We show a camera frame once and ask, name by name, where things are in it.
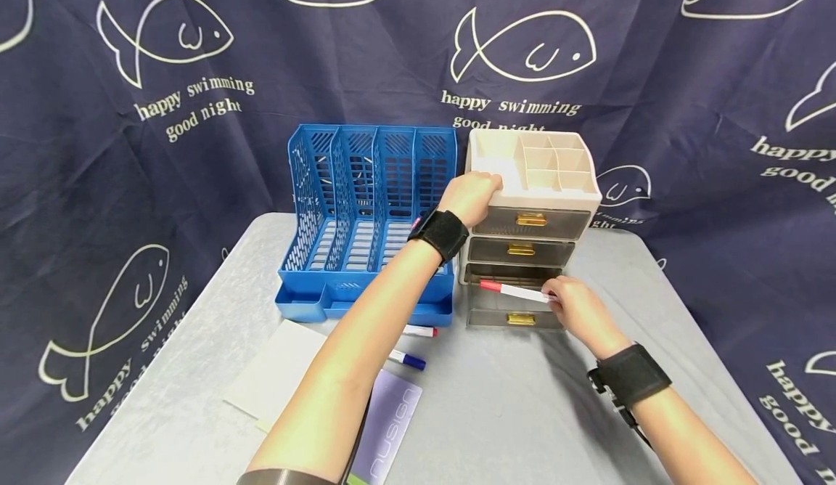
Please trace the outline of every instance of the beige organizer top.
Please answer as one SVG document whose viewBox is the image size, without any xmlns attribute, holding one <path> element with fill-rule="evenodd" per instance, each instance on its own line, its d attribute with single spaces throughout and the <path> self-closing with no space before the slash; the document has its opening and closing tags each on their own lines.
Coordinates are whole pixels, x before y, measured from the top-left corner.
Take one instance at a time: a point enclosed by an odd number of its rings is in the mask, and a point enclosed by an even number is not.
<svg viewBox="0 0 836 485">
<path fill-rule="evenodd" d="M 472 129 L 466 171 L 502 176 L 491 205 L 595 212 L 595 166 L 577 133 Z"/>
</svg>

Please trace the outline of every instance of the file organizer tray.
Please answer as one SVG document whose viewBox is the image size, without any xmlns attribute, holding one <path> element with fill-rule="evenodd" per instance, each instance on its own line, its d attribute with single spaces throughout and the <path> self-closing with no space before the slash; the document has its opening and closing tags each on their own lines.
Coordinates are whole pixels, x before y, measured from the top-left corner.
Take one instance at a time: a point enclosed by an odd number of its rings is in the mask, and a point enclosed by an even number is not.
<svg viewBox="0 0 836 485">
<path fill-rule="evenodd" d="M 302 124 L 287 143 L 296 236 L 279 269 L 282 316 L 322 322 L 346 313 L 403 247 L 412 222 L 456 173 L 452 128 Z M 453 270 L 440 267 L 409 324 L 452 319 Z"/>
</svg>

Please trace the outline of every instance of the table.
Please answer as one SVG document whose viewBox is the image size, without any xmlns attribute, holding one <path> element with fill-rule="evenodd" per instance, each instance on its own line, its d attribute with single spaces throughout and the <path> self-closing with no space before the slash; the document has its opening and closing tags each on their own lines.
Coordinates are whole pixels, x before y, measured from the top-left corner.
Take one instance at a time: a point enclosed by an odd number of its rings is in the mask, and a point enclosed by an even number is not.
<svg viewBox="0 0 836 485">
<path fill-rule="evenodd" d="M 289 214 L 249 226 L 68 484 L 235 483 L 264 435 L 221 397 L 279 325 L 276 270 L 293 231 Z M 568 274 L 598 292 L 759 483 L 800 483 L 642 240 L 590 229 Z M 466 330 L 457 309 L 438 338 L 398 346 L 427 370 L 386 364 L 424 389 L 387 483 L 670 483 L 589 387 L 594 359 L 567 333 Z"/>
</svg>

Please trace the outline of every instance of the fabric backdrop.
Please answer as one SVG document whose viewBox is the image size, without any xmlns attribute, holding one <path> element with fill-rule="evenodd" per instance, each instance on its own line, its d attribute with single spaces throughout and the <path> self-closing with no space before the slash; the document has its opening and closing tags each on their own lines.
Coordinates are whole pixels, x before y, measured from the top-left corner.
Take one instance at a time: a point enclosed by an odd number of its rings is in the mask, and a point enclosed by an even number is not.
<svg viewBox="0 0 836 485">
<path fill-rule="evenodd" d="M 835 8 L 0 0 L 1 474 L 70 473 L 248 223 L 292 210 L 293 129 L 349 122 L 582 134 L 593 226 L 645 239 L 834 483 Z"/>
</svg>

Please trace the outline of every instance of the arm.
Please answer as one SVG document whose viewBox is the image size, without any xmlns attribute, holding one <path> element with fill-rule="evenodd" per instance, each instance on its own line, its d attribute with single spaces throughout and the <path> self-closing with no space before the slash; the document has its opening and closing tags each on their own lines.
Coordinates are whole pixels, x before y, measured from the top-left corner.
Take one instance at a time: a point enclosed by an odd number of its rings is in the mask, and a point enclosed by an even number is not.
<svg viewBox="0 0 836 485">
<path fill-rule="evenodd" d="M 460 176 L 447 186 L 438 210 L 472 227 L 500 186 L 498 176 Z M 332 483 L 342 478 L 374 379 L 440 262 L 441 255 L 420 240 L 392 258 L 325 340 L 247 470 L 300 470 Z"/>
<path fill-rule="evenodd" d="M 561 303 L 551 303 L 552 311 L 595 358 L 606 359 L 631 346 L 601 300 L 582 282 L 561 276 L 546 282 L 544 291 L 557 294 Z M 671 387 L 635 403 L 631 412 L 675 484 L 755 483 Z"/>
</svg>

